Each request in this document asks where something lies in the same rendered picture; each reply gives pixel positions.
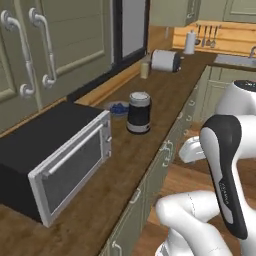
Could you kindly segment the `cream cylinder cup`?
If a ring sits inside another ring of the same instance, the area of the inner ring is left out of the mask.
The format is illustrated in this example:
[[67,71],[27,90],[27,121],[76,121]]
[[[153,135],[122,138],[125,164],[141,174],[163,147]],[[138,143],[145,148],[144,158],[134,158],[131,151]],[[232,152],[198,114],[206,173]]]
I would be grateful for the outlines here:
[[143,62],[141,64],[140,68],[140,77],[142,79],[147,79],[150,73],[150,63],[149,62]]

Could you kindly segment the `green sink base cupboards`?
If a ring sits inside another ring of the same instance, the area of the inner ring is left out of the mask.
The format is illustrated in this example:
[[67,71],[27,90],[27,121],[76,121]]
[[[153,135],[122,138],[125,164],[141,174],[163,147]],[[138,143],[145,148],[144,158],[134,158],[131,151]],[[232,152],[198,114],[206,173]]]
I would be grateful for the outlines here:
[[204,99],[200,121],[205,121],[214,111],[227,86],[234,80],[256,80],[256,72],[223,67],[206,67]]

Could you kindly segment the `black silver toaster oven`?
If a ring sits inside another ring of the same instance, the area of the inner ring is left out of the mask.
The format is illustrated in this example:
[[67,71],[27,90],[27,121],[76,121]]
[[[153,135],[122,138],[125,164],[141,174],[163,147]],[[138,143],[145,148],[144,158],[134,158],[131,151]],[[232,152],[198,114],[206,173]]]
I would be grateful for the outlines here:
[[[100,124],[47,179],[43,173]],[[0,138],[0,203],[49,227],[111,156],[110,112],[62,102]]]

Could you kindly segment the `black silver coffee grinder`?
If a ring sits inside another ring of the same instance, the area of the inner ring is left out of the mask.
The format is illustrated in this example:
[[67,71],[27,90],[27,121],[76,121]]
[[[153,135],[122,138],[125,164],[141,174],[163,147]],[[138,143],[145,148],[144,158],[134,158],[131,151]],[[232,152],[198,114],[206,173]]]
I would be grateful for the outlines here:
[[127,129],[131,133],[145,134],[150,130],[151,97],[146,92],[133,92],[129,96]]

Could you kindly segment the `white paper towel roll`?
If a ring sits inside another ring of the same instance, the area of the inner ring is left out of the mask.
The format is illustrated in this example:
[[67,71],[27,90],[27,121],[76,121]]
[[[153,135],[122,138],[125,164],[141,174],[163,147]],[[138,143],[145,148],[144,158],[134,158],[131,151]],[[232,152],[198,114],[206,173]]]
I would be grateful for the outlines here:
[[195,41],[196,41],[196,33],[193,30],[191,30],[186,35],[185,47],[184,47],[185,54],[192,55],[194,53]]

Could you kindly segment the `blue cloth lump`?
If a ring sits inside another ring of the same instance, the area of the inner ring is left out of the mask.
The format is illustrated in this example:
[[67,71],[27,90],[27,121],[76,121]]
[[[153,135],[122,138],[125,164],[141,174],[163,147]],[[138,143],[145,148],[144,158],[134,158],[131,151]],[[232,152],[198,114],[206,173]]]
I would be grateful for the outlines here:
[[110,108],[111,112],[114,114],[122,114],[128,111],[129,107],[124,106],[122,103],[113,104]]

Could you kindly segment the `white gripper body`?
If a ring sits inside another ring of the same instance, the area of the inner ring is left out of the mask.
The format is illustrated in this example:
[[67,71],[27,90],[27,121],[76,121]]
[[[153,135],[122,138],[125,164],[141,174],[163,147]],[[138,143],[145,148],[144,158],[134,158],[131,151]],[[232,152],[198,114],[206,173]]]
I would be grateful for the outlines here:
[[179,157],[184,163],[196,162],[205,158],[198,136],[185,141],[179,150]]

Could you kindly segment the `white toaster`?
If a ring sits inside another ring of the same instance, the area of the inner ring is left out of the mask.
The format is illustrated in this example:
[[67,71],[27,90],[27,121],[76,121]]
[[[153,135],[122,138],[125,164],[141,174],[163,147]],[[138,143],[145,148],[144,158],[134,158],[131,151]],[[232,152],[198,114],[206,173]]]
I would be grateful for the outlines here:
[[181,69],[181,56],[176,51],[154,50],[151,67],[154,70],[178,72]]

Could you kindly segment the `green wall cupboard run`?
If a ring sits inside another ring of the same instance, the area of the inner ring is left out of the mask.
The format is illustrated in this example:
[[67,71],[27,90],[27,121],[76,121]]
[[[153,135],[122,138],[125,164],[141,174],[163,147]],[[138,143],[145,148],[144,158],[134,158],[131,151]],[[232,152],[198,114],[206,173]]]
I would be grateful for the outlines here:
[[198,20],[256,23],[256,0],[151,0],[153,26],[185,27]]

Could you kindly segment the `green wall cupboard door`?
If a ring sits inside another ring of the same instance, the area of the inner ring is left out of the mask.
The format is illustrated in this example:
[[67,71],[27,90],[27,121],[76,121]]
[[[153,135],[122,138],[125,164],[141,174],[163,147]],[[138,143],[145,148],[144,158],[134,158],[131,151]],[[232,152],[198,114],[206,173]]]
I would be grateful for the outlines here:
[[[110,0],[17,0],[30,46],[42,107],[103,75],[112,66]],[[50,72],[43,26],[35,27],[29,10],[46,17],[57,81],[45,88]]]
[[[18,1],[0,0],[0,15],[3,10],[9,11],[20,22],[28,43]],[[37,113],[42,107],[34,64],[33,77],[35,93],[29,98],[23,98],[19,89],[22,84],[27,84],[29,80],[19,33],[17,29],[6,30],[0,19],[0,133]]]

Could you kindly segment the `grey plate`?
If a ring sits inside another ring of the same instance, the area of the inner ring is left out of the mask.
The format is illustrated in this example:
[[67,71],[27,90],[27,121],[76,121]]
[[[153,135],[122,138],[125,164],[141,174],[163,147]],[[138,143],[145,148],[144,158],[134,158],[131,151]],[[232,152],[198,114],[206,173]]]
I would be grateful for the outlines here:
[[129,103],[124,101],[112,101],[104,105],[106,110],[109,110],[113,116],[125,116],[128,114]]

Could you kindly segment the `steel sink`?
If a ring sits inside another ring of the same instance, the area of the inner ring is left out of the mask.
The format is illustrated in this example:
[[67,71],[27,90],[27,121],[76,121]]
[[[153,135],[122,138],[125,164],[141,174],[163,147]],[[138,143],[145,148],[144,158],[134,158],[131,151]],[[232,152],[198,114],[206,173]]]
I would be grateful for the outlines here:
[[214,62],[216,64],[256,68],[256,58],[249,58],[244,56],[218,54]]

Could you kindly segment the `green base cupboard run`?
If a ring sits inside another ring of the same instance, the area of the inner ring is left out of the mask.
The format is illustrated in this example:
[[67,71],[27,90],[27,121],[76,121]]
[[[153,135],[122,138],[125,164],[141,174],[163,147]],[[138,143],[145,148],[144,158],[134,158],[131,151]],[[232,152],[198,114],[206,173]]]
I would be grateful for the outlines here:
[[[152,105],[150,131],[146,134],[129,133],[124,118],[112,120],[112,157],[106,169],[115,173],[111,186],[124,198],[118,204],[118,221],[96,256],[118,256],[112,248],[114,240],[122,247],[123,256],[131,256],[167,175],[169,166],[162,166],[162,147],[167,140],[174,145],[170,164],[178,140],[192,122],[186,118],[195,110],[196,86],[204,70],[205,66],[199,64],[177,73],[153,71],[148,79],[135,77],[105,99],[107,103],[127,102],[131,93],[142,91],[151,96]],[[137,188],[141,189],[140,197],[130,204]]]

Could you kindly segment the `dark framed window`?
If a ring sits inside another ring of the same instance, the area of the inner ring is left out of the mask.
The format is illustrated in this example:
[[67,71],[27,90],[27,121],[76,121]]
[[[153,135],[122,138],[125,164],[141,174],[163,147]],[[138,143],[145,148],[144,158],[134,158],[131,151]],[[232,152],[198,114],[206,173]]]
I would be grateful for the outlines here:
[[148,38],[149,0],[110,0],[112,63],[144,55]]

